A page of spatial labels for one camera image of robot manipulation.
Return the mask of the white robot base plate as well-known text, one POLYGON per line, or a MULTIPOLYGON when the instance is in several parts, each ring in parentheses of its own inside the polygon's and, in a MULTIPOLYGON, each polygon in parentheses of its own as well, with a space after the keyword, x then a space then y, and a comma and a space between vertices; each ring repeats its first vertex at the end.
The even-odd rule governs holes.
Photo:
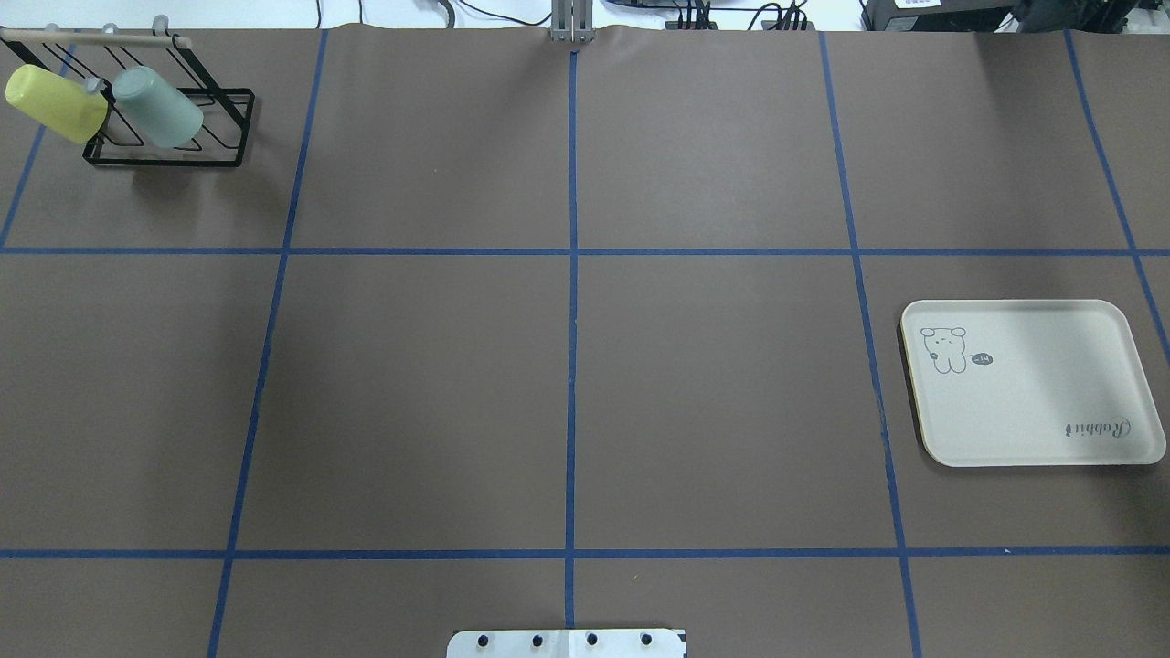
POLYGON ((452 635, 447 657, 686 657, 681 630, 481 630, 452 635))

